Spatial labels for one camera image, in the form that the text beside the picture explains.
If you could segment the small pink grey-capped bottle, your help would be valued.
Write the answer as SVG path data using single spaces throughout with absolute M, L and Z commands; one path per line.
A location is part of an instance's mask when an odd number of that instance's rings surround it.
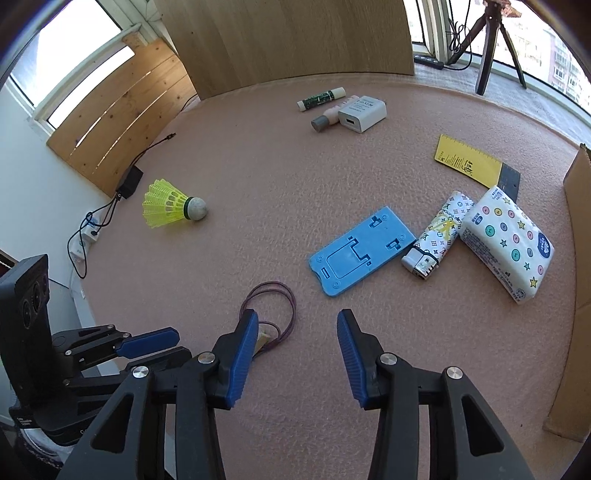
M 356 102 L 359 99 L 359 96 L 352 95 L 351 97 L 346 98 L 345 101 L 342 101 L 338 105 L 335 105 L 334 107 L 325 110 L 325 112 L 322 113 L 321 116 L 318 116 L 317 118 L 311 120 L 311 127 L 318 133 L 325 131 L 325 129 L 328 129 L 332 125 L 335 125 L 339 122 L 339 111 L 341 111 L 342 108 L 345 108 L 349 104 L 352 104 L 353 102 Z

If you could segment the green white glue stick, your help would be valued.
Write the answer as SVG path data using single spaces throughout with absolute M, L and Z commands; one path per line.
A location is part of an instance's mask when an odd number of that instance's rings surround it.
M 331 90 L 326 90 L 320 94 L 312 95 L 303 100 L 298 100 L 297 107 L 301 112 L 304 112 L 345 97 L 346 89 L 344 87 L 337 87 Z

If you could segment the grey checked bed sheet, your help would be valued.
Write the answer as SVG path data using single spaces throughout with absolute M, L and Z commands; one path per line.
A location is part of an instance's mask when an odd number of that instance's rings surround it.
M 414 81 L 466 94 L 476 94 L 478 71 L 455 71 L 415 65 Z M 553 129 L 576 145 L 590 147 L 590 114 L 568 97 L 529 78 L 526 89 L 513 77 L 493 72 L 481 99 L 522 113 Z

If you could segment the blue plastic phone stand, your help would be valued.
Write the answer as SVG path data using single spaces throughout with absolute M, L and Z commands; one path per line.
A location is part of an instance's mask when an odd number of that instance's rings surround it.
M 417 237 L 385 206 L 311 255 L 308 265 L 329 297 L 344 293 L 392 259 Z

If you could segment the large light wooden board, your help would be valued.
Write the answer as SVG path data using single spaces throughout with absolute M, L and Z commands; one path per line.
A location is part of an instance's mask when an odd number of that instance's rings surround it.
M 403 2 L 159 1 L 202 99 L 259 83 L 332 73 L 415 73 Z

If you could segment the white power strip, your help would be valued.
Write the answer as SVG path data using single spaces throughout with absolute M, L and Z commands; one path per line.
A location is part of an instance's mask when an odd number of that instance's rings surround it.
M 97 214 L 92 214 L 82 221 L 80 230 L 74 234 L 70 242 L 69 252 L 76 260 L 82 261 L 92 244 L 100 233 L 101 219 Z

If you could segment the pine slat wooden panel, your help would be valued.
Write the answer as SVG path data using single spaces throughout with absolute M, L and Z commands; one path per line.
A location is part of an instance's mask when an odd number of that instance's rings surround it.
M 195 94 L 183 63 L 161 39 L 102 80 L 50 135 L 47 146 L 106 195 Z

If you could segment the wooden clothespin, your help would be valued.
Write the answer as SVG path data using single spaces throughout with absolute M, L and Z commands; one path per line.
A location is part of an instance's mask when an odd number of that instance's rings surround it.
M 257 333 L 256 347 L 254 348 L 253 355 L 259 353 L 259 351 L 262 350 L 271 339 L 273 339 L 273 337 L 271 337 L 270 333 L 266 332 L 266 329 L 264 329 L 263 326 L 259 326 L 259 333 Z

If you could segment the yellow plastic shuttlecock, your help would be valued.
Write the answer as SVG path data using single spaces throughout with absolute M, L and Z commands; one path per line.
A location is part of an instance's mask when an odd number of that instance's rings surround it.
M 204 199 L 187 196 L 164 179 L 149 185 L 142 202 L 142 216 L 150 228 L 177 221 L 200 221 L 208 210 Z

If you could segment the black power adapter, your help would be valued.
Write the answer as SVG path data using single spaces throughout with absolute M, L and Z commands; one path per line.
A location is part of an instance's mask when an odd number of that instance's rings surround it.
M 128 199 L 135 193 L 142 176 L 143 172 L 136 165 L 131 165 L 121 177 L 115 189 L 116 195 Z

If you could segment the patterned white tissue pack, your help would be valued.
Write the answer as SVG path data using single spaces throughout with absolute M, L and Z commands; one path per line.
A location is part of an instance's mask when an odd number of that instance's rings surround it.
M 542 230 L 498 186 L 470 209 L 459 236 L 516 303 L 533 299 L 555 248 Z

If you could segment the yellow black ruler card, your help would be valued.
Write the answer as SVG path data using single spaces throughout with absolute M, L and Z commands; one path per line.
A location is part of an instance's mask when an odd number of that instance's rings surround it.
M 517 202 L 521 174 L 497 158 L 441 134 L 434 159 L 483 186 L 498 186 L 513 202 Z

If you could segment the white usb charger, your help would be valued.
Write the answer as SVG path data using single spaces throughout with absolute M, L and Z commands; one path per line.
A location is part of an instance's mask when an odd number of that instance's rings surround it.
M 339 110 L 339 124 L 362 134 L 387 117 L 387 104 L 380 99 L 362 96 Z

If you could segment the patterned white lighter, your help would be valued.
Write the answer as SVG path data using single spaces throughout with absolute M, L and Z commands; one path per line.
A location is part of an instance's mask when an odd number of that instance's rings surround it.
M 403 266 L 427 280 L 458 238 L 462 222 L 474 204 L 469 196 L 454 191 L 402 258 Z

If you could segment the black tripod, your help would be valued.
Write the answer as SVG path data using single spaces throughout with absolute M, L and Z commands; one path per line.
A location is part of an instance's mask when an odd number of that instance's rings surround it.
M 472 43 L 478 35 L 482 31 L 485 31 L 485 43 L 481 55 L 479 74 L 475 85 L 475 93 L 477 95 L 483 96 L 486 92 L 493 69 L 498 34 L 501 34 L 504 39 L 505 45 L 512 58 L 519 83 L 524 89 L 527 88 L 525 74 L 521 67 L 517 50 L 503 23 L 504 16 L 510 17 L 512 15 L 511 10 L 512 4 L 510 1 L 485 1 L 485 11 L 483 15 L 475 21 L 474 25 L 459 46 L 452 50 L 453 54 L 446 63 L 447 67 L 456 64 L 460 58 L 471 49 Z

